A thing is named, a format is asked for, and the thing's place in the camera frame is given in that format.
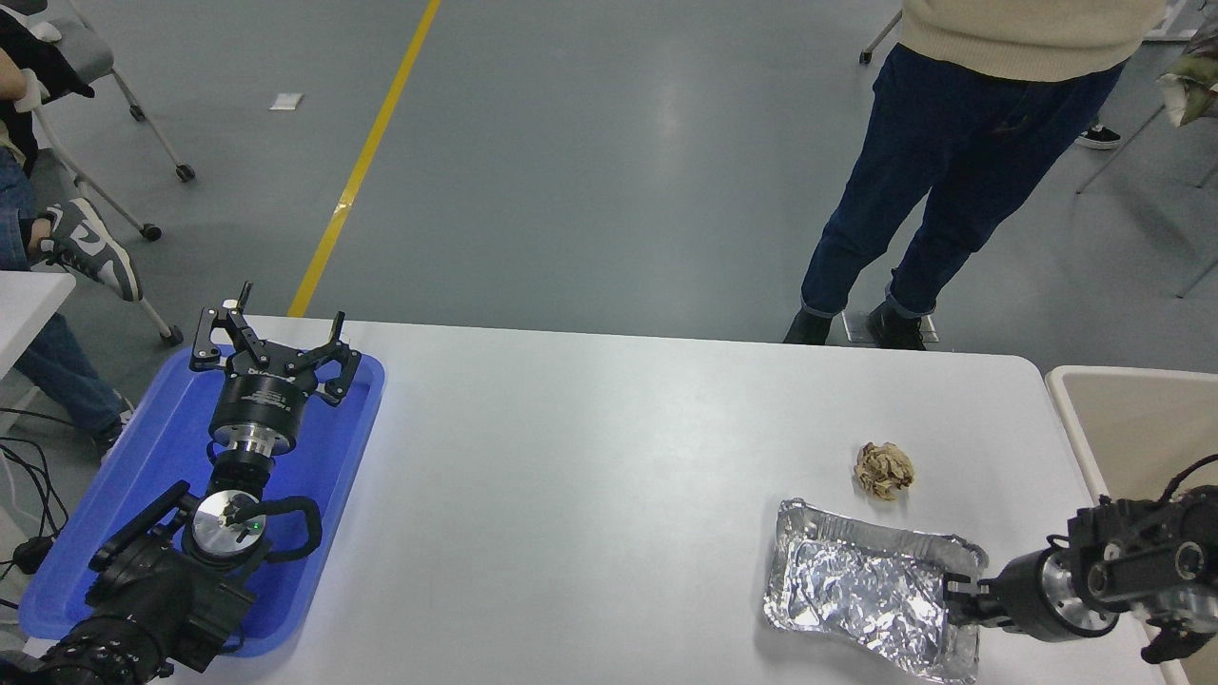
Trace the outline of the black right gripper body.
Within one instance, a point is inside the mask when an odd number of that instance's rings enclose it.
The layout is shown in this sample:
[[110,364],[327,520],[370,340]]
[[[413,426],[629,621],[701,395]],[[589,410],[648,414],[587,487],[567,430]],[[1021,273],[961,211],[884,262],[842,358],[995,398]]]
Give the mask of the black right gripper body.
[[1061,637],[1058,616],[1047,602],[1041,577],[1050,550],[1011,559],[999,577],[980,581],[980,624],[1030,637]]

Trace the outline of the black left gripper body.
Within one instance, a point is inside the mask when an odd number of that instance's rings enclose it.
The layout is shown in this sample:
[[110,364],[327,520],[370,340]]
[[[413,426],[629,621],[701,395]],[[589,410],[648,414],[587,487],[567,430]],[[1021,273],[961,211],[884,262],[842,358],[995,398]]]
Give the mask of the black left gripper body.
[[255,424],[279,441],[296,441],[304,421],[304,403],[317,390],[314,371],[278,375],[246,362],[220,364],[225,372],[216,410],[209,418],[209,438],[227,441],[239,427]]

